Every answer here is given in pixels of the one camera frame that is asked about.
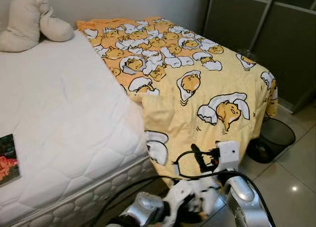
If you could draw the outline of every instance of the trash bin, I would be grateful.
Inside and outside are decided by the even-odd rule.
[[[267,118],[262,123],[259,138],[249,142],[247,154],[259,163],[269,163],[294,142],[295,134],[288,125]]]

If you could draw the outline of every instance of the black cable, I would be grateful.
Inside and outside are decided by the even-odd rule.
[[[236,176],[241,176],[242,178],[244,178],[246,181],[248,181],[252,186],[253,188],[256,190],[256,192],[258,193],[258,196],[261,200],[261,203],[267,213],[267,216],[268,216],[268,220],[270,222],[270,224],[272,225],[272,227],[276,227],[275,225],[275,222],[273,220],[273,217],[268,209],[268,206],[262,196],[262,194],[260,193],[258,187],[255,185],[255,183],[248,177],[246,176],[245,174],[243,173],[240,173],[240,172],[237,172],[237,171],[219,171],[219,172],[215,172],[215,173],[211,173],[211,174],[204,174],[204,175],[200,175],[200,176],[187,176],[187,175],[180,175],[184,178],[187,178],[189,180],[197,180],[197,179],[200,179],[200,178],[206,178],[206,177],[211,177],[211,176],[215,176],[215,175],[220,175],[220,174],[233,174],[233,175],[236,175]],[[102,209],[100,210],[100,212],[98,213],[98,215],[95,217],[94,221],[93,221],[93,227],[96,226],[96,223],[98,222],[98,220],[100,219],[100,217],[103,215],[104,211],[107,209],[107,207],[111,204],[111,202],[113,202],[119,195],[121,195],[123,192],[127,191],[128,189],[130,189],[131,187],[135,186],[135,185],[138,185],[140,183],[143,183],[143,182],[146,182],[146,181],[149,181],[149,180],[155,180],[155,179],[159,179],[159,178],[168,178],[168,179],[171,179],[173,181],[176,181],[176,180],[180,180],[180,179],[177,179],[177,178],[173,178],[173,177],[170,177],[170,176],[161,176],[161,175],[157,175],[157,176],[152,176],[152,177],[149,177],[149,178],[145,178],[145,179],[141,179],[139,181],[136,181],[128,186],[126,186],[125,188],[123,188],[122,190],[120,190],[119,192],[117,192],[115,195],[113,195],[106,203],[105,205],[102,207]]]
[[[265,112],[265,114],[266,114],[266,117],[263,117],[263,120],[266,120],[266,119],[270,119],[270,118],[271,118],[271,116],[268,115],[267,111]]]
[[[173,162],[173,164],[179,164],[179,160],[183,156],[185,156],[186,154],[191,154],[191,153],[194,153],[194,154],[205,154],[205,155],[210,155],[210,156],[213,155],[213,152],[211,152],[211,151],[186,151],[186,152],[181,153],[181,155],[178,156],[178,158],[175,160],[175,162]]]
[[[268,220],[270,221],[270,224],[272,225],[272,227],[276,227],[276,224],[273,220],[273,217],[268,209],[268,206],[262,196],[262,194],[260,193],[258,187],[255,185],[255,183],[245,174],[243,173],[240,173],[240,172],[237,172],[237,171],[219,171],[219,172],[215,172],[215,173],[211,173],[211,174],[204,174],[204,175],[200,175],[200,176],[187,176],[187,175],[180,175],[181,177],[184,177],[184,178],[188,178],[188,179],[191,179],[191,180],[196,180],[196,179],[200,179],[200,178],[206,178],[206,177],[211,177],[211,176],[215,176],[215,175],[220,175],[220,174],[233,174],[233,175],[236,175],[236,176],[241,176],[242,178],[244,178],[246,181],[248,181],[252,186],[253,188],[256,190],[256,192],[258,193],[258,196],[261,200],[261,203],[267,213],[267,216],[268,216]]]
[[[104,211],[108,208],[108,206],[111,204],[111,202],[113,202],[119,195],[121,195],[123,192],[127,191],[128,189],[132,188],[133,186],[135,185],[138,185],[138,184],[141,184],[143,182],[146,182],[146,181],[149,181],[149,180],[155,180],[155,179],[160,179],[160,178],[168,178],[168,179],[171,179],[173,181],[176,181],[176,180],[180,180],[180,179],[177,179],[177,178],[173,178],[173,177],[170,177],[170,176],[164,176],[164,175],[156,175],[156,176],[152,176],[152,177],[149,177],[149,178],[145,178],[145,179],[141,179],[141,180],[138,180],[128,186],[126,186],[125,188],[123,188],[122,190],[120,190],[119,192],[117,192],[115,195],[113,195],[105,204],[104,206],[102,207],[102,209],[99,211],[98,215],[94,218],[94,221],[93,221],[93,224],[92,226],[96,226],[98,220],[101,218],[101,216],[103,215]]]

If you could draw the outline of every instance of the white wall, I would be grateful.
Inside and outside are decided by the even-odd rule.
[[[0,30],[8,21],[9,3],[0,0]],[[208,0],[49,0],[58,17],[75,27],[76,20],[162,16],[201,33]]]

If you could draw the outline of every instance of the blanket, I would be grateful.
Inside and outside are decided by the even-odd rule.
[[[238,141],[242,158],[265,113],[276,115],[277,84],[266,68],[164,18],[77,25],[142,104],[148,152],[161,175],[177,175],[173,162],[191,144],[209,151],[217,141]],[[199,175],[196,162],[184,159],[181,173]]]

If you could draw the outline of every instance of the bed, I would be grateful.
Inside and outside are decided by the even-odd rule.
[[[0,135],[21,178],[0,189],[0,225],[76,226],[106,196],[196,144],[235,140],[240,158],[276,114],[256,62],[161,17],[78,22],[74,39],[0,53]],[[182,170],[198,175],[196,161]]]
[[[0,188],[0,226],[83,224],[106,196],[154,171],[141,106],[78,31],[0,52],[0,98],[0,137],[14,134],[21,173]]]
[[[268,69],[167,19],[92,19],[77,26],[142,104],[149,155],[161,175],[199,175],[194,156],[174,165],[192,144],[209,151],[217,141],[237,141],[242,159],[265,114],[276,115],[277,83]]]

